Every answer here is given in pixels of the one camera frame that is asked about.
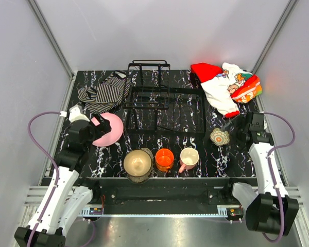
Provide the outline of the pink ceramic mug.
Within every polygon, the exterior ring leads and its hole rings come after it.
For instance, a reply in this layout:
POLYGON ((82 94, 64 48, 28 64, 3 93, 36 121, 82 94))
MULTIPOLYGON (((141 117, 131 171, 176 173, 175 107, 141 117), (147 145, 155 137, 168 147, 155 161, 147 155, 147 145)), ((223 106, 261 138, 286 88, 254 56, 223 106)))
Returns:
POLYGON ((199 153, 194 148, 184 148, 180 153, 179 173, 193 169, 199 162, 199 153))

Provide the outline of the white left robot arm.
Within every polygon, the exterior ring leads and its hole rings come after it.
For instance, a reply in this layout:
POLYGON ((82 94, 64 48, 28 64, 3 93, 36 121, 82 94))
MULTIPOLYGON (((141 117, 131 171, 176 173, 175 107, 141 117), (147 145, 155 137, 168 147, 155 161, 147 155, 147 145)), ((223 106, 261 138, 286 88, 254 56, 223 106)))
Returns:
POLYGON ((53 178, 45 196, 26 227, 18 227, 14 238, 19 246, 64 246, 74 220, 87 203, 101 197, 96 182, 82 182, 69 199, 68 193, 89 159, 93 141, 111 132, 109 120, 95 114, 95 125, 81 114, 72 120, 64 146, 56 158, 53 178))

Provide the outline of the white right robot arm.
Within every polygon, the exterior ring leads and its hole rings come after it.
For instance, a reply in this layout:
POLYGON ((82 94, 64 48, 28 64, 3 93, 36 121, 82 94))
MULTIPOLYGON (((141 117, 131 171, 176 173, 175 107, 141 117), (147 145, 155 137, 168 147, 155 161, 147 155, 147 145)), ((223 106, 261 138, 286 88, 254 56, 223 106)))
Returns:
POLYGON ((264 128, 262 114, 246 117, 235 126, 238 144, 243 144, 253 161, 258 189, 246 181, 230 178, 221 198, 230 204, 240 203, 247 229, 265 237, 276 235, 274 242, 288 235, 299 210, 299 203, 285 189, 276 165, 273 138, 264 128))

